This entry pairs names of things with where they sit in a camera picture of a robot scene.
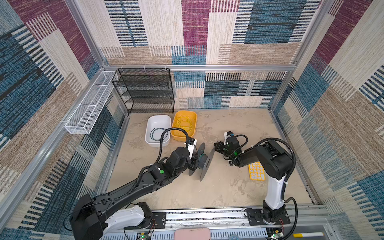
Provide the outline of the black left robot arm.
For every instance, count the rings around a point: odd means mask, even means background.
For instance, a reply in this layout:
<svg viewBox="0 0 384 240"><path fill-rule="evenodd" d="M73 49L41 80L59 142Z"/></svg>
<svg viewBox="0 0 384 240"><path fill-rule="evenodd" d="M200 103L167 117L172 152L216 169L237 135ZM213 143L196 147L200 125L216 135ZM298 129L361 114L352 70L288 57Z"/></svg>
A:
<svg viewBox="0 0 384 240"><path fill-rule="evenodd" d="M188 146L178 147L168 158L161 158L162 150L163 142L160 142L157 160L143 167L135 180L93 198L90 194L79 198L72 213L65 217L76 240L99 240L110 226L107 219L122 207L169 185L185 170L196 167Z"/></svg>

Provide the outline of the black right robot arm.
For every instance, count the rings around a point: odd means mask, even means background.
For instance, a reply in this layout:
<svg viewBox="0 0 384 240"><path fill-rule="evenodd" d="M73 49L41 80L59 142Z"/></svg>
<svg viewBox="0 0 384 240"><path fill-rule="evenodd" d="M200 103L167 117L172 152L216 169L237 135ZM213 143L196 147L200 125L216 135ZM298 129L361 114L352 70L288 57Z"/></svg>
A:
<svg viewBox="0 0 384 240"><path fill-rule="evenodd" d="M268 176L268 191L261 216L266 224L273 224L286 214L285 191L297 161L294 150L279 138L266 138L243 150L246 144L240 145L238 137L244 137L245 143L248 142L245 135L230 134L224 142L214 143L215 151L222 154L230 166L241 168L261 163Z"/></svg>

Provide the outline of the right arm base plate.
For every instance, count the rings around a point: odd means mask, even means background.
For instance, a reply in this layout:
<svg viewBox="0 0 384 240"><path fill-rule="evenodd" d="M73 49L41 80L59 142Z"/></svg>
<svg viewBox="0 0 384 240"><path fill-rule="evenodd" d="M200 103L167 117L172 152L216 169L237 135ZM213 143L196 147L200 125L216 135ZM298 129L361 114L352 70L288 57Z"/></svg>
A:
<svg viewBox="0 0 384 240"><path fill-rule="evenodd" d="M250 226L291 224L291 219L283 208L279 210L247 208L244 215L248 219Z"/></svg>

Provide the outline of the grey perforated cable spool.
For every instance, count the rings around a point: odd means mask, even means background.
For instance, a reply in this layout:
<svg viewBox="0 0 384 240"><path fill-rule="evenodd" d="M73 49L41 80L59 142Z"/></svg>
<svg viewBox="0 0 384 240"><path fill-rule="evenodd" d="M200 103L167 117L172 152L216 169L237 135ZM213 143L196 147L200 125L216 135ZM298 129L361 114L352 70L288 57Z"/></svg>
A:
<svg viewBox="0 0 384 240"><path fill-rule="evenodd" d="M212 148L208 155L205 154L205 147L206 144L202 143L197 149L197 153L199 154L199 168L196 170L201 170L201 175L199 178L200 182L203 181L205 175L207 174L215 154L215 148ZM196 170L189 170L189 176L192 176Z"/></svg>

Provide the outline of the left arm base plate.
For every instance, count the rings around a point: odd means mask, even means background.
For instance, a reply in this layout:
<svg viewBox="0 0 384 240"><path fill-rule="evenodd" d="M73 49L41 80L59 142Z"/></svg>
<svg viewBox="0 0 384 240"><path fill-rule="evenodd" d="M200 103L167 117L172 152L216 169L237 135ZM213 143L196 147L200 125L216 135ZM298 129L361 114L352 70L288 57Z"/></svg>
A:
<svg viewBox="0 0 384 240"><path fill-rule="evenodd" d="M166 225L166 219L166 212L153 212L151 217L145 217L138 226L124 227L124 230L164 229Z"/></svg>

